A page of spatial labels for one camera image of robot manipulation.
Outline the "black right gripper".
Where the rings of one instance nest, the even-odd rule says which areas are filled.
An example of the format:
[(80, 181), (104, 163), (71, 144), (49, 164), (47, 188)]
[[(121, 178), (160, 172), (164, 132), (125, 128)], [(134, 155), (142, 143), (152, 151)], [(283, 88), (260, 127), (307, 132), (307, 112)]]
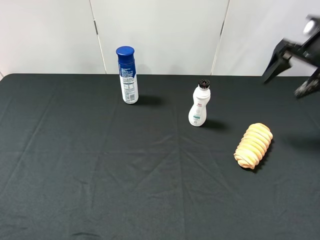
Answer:
[[(262, 77), (267, 84), (280, 73), (290, 69), (290, 59), (299, 49), (299, 58), (313, 66), (320, 65), (320, 16), (308, 14), (303, 34), (308, 37), (302, 45), (282, 39), (274, 48), (271, 59)], [(295, 91), (296, 98), (303, 98), (320, 90), (320, 69), (318, 68)]]

